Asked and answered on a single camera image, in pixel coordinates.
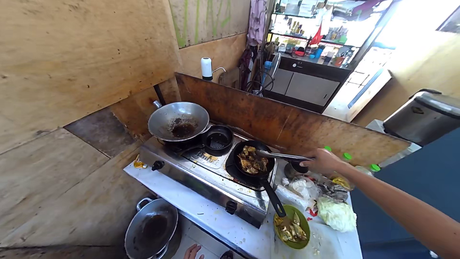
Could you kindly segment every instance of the white cabinet door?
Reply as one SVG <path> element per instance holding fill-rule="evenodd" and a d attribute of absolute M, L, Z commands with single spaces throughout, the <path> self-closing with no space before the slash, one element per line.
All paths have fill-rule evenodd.
<path fill-rule="evenodd" d="M 288 89 L 289 82 L 291 81 L 292 75 L 294 72 L 287 71 L 284 69 L 277 69 L 275 74 L 275 80 L 273 81 L 273 88 L 268 86 L 266 89 L 279 94 L 286 94 Z M 271 79 L 269 77 L 265 78 L 264 83 L 269 83 Z"/>
<path fill-rule="evenodd" d="M 286 96 L 324 106 L 339 82 L 294 72 Z"/>

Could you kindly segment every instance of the metal tongs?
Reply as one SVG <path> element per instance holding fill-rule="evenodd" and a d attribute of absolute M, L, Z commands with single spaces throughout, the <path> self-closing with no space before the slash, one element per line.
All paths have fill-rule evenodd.
<path fill-rule="evenodd" d="M 272 153 L 265 150 L 257 150 L 256 154 L 261 157 L 270 157 L 270 158 L 281 158 L 289 162 L 302 162 L 302 161 L 313 161 L 314 157 L 303 157 L 303 156 L 294 156 L 288 154 Z"/>

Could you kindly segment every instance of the gas stove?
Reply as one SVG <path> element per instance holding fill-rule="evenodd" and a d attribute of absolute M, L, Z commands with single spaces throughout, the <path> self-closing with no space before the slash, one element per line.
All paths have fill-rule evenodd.
<path fill-rule="evenodd" d="M 139 160 L 259 228 L 267 214 L 270 199 L 258 182 L 241 176 L 235 167 L 231 155 L 233 148 L 249 139 L 233 135 L 233 146 L 219 157 L 207 154 L 204 148 L 181 152 L 197 140 L 165 143 L 152 137 L 141 146 Z M 271 185 L 275 181 L 277 167 L 275 160 L 268 178 Z"/>

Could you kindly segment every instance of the hand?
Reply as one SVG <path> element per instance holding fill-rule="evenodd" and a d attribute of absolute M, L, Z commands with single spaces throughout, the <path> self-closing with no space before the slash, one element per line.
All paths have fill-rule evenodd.
<path fill-rule="evenodd" d="M 317 148 L 307 156 L 312 156 L 315 160 L 300 162 L 300 166 L 308 166 L 311 171 L 320 173 L 327 178 L 340 173 L 342 168 L 348 165 L 324 148 Z"/>
<path fill-rule="evenodd" d="M 193 244 L 185 251 L 184 259 L 195 259 L 196 253 L 201 249 L 201 246 Z M 199 259 L 204 259 L 204 254 L 200 255 Z"/>

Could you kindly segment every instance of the green bowl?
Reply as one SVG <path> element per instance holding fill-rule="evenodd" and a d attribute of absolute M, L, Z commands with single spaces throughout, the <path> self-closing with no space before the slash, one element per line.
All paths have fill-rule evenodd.
<path fill-rule="evenodd" d="M 275 226 L 275 217 L 273 217 L 273 226 L 275 227 L 275 233 L 278 236 L 278 238 L 285 243 L 288 247 L 294 248 L 294 249 L 302 249 L 308 245 L 308 241 L 310 241 L 310 227 L 308 226 L 308 221 L 305 218 L 304 214 L 300 212 L 297 208 L 291 205 L 283 205 L 284 211 L 286 212 L 286 217 L 288 217 L 290 220 L 294 219 L 294 212 L 297 213 L 300 219 L 300 228 L 305 231 L 307 234 L 307 240 L 301 240 L 300 242 L 292 242 L 292 241 L 283 241 L 281 239 L 281 234 L 279 229 Z"/>

